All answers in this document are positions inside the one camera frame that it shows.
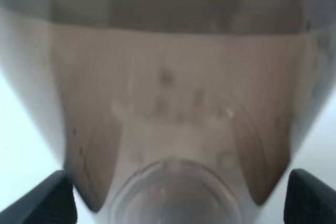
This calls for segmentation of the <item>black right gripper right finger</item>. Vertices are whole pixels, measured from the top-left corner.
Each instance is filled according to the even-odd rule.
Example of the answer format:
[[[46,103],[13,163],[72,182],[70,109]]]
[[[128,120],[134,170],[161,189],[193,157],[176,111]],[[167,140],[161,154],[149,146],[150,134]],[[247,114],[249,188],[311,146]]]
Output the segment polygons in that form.
[[[289,174],[284,223],[335,223],[335,190],[304,169]]]

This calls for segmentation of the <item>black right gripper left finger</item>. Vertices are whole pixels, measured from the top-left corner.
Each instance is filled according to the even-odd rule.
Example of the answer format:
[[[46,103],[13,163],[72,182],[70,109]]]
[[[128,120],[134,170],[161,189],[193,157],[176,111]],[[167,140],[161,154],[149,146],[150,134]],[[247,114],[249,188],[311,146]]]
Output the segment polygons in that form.
[[[77,223],[73,183],[57,170],[1,211],[1,223]]]

